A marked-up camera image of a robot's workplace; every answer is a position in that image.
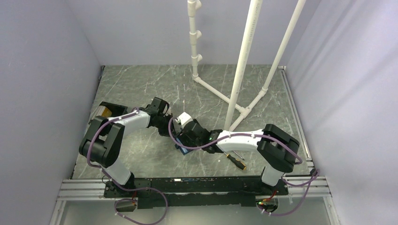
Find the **dark blue card holder wallet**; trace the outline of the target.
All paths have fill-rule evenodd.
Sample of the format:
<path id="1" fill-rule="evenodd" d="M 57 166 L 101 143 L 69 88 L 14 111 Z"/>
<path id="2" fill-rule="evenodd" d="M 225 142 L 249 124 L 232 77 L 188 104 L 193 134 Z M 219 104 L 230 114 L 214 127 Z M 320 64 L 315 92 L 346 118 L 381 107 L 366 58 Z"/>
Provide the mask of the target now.
<path id="1" fill-rule="evenodd" d="M 175 144 L 175 148 L 180 150 L 183 155 L 186 155 L 191 152 L 191 150 L 183 148 L 183 147 L 179 146 L 178 144 Z"/>

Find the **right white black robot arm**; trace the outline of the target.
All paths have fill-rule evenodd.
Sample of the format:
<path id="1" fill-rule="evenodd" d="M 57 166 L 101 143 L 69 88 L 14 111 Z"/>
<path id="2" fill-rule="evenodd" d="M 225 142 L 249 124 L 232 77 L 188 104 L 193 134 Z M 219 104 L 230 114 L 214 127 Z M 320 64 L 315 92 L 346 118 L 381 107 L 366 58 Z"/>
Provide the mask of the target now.
<path id="1" fill-rule="evenodd" d="M 281 177 L 303 163 L 298 156 L 299 141 L 274 124 L 248 132 L 221 129 L 208 131 L 196 120 L 188 122 L 173 138 L 182 150 L 202 149 L 208 153 L 249 151 L 259 153 L 267 165 L 261 173 L 259 190 L 269 195 L 276 190 Z"/>

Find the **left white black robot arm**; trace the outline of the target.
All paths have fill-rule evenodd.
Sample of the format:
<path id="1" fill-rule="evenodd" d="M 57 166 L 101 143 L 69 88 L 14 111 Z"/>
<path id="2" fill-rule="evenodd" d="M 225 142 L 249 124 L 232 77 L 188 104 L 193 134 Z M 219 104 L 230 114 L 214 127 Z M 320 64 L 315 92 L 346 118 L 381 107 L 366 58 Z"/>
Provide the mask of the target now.
<path id="1" fill-rule="evenodd" d="M 143 128 L 155 127 L 161 136 L 168 136 L 172 117 L 170 104 L 158 97 L 146 107 L 135 107 L 130 113 L 105 118 L 96 116 L 79 146 L 79 154 L 89 166 L 99 168 L 116 185 L 124 197 L 134 193 L 134 174 L 119 159 L 123 139 Z"/>

